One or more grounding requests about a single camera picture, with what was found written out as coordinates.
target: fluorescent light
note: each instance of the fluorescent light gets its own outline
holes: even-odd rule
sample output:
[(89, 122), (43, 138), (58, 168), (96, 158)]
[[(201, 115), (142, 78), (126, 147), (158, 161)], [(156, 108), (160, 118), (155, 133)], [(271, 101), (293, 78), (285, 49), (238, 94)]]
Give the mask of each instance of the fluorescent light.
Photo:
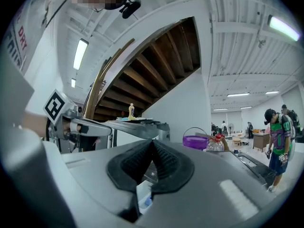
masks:
[(271, 28), (281, 31), (295, 41), (297, 41), (300, 37), (300, 35), (293, 28), (276, 17), (269, 15), (268, 24)]
[(229, 94), (227, 97), (249, 95), (250, 93)]
[(82, 58), (84, 57), (88, 44), (89, 43), (87, 41), (85, 41), (84, 39), (79, 40), (75, 58), (74, 58), (74, 65), (73, 65), (74, 69), (79, 70)]
[(265, 94), (268, 95), (268, 94), (276, 94), (276, 93), (279, 93), (279, 91), (268, 91)]
[(73, 88), (75, 88), (75, 84), (76, 84), (76, 79), (72, 78), (72, 79), (71, 79), (71, 86), (72, 86)]

